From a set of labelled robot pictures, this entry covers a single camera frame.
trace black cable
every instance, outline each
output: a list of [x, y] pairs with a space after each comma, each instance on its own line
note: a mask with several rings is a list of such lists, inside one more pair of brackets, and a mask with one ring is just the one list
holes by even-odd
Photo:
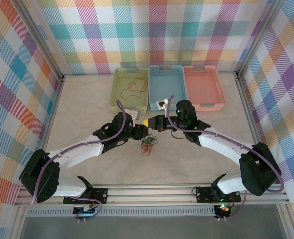
[[194, 193], [194, 189], [195, 189], [196, 187], [199, 187], [199, 186], [197, 185], [197, 186], [194, 186], [194, 187], [192, 188], [192, 194], [195, 195], [195, 196], [196, 196], [196, 194]]
[[119, 147], [119, 146], [122, 146], [122, 145], [124, 145], [125, 143], [127, 143], [128, 141], [126, 141], [126, 142], [124, 142], [124, 143], [122, 143], [122, 144], [120, 144], [120, 145], [117, 145], [116, 147]]
[[173, 130], [170, 131], [170, 134], [171, 134], [171, 136], [172, 136], [173, 138], [175, 138], [175, 139], [184, 139], [184, 138], [186, 138], [186, 137], [183, 137], [183, 138], [177, 138], [177, 137], [173, 136], [172, 132], [173, 132]]

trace white table surface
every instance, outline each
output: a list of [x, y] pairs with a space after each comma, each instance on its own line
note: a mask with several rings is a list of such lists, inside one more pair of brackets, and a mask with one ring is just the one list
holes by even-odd
[[[220, 111], [197, 112], [198, 118], [230, 137], [253, 143], [233, 74], [220, 74], [226, 105]], [[46, 151], [79, 142], [111, 122], [109, 108], [113, 75], [68, 76], [65, 79]], [[142, 114], [136, 123], [163, 112]], [[139, 141], [83, 161], [64, 176], [85, 177], [92, 184], [209, 183], [223, 173], [239, 173], [230, 159], [184, 139], [174, 139], [170, 131], [154, 132], [159, 143], [149, 157], [141, 156]]]

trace orange string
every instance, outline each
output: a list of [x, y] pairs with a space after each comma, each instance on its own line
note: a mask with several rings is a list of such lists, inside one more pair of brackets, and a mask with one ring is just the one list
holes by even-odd
[[151, 145], [143, 145], [143, 148], [142, 148], [142, 153], [141, 155], [144, 156], [144, 157], [149, 157], [150, 156], [150, 153], [152, 151], [152, 146]]
[[[131, 89], [132, 86], [134, 86], [134, 85], [137, 84], [136, 79], [144, 81], [144, 85], [143, 85], [143, 87], [142, 87], [141, 90], [133, 90], [133, 89]], [[135, 96], [135, 97], [137, 97], [137, 98], [140, 98], [142, 92], [145, 92], [145, 91], [147, 90], [147, 86], [148, 86], [148, 81], [147, 81], [146, 79], [135, 78], [135, 79], [133, 80], [133, 82], [130, 82], [130, 83], [129, 83], [128, 88], [123, 89], [123, 90], [121, 91], [121, 93], [120, 93], [120, 97], [122, 97], [124, 100], [128, 100], [129, 97], [131, 97], [131, 96]], [[136, 96], [136, 95], [133, 94], [133, 95], [130, 95], [130, 96], [128, 96], [127, 98], [125, 98], [125, 97], [122, 96], [122, 93], [123, 93], [124, 91], [126, 91], [126, 90], [130, 90], [130, 91], [132, 91], [132, 92], [140, 92], [140, 94], [139, 94], [139, 96]]]

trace aluminum rail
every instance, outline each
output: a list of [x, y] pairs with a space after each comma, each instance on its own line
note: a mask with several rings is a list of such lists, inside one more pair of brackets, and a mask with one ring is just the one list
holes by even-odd
[[[194, 186], [210, 186], [210, 184], [150, 184], [150, 185], [93, 185], [94, 188], [108, 188], [108, 199], [105, 206], [187, 206], [187, 205], [219, 205], [220, 203], [197, 203], [191, 190]], [[30, 207], [32, 196], [22, 188], [16, 206]], [[265, 192], [262, 196], [247, 193], [246, 204], [287, 204], [285, 190], [281, 193]], [[52, 197], [43, 203], [35, 203], [33, 207], [67, 206], [63, 197]]]

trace storage bin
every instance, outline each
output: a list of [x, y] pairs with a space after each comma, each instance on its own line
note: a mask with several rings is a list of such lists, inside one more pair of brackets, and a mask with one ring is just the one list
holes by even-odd
[[175, 95], [170, 110], [176, 110], [176, 103], [187, 100], [182, 66], [149, 66], [149, 103], [152, 111], [158, 111], [156, 101]]
[[117, 100], [128, 109], [138, 109], [142, 114], [148, 106], [148, 69], [147, 68], [117, 68], [112, 84], [110, 108], [114, 113], [121, 109]]
[[196, 111], [219, 111], [225, 105], [224, 89], [215, 66], [183, 67], [189, 101]]

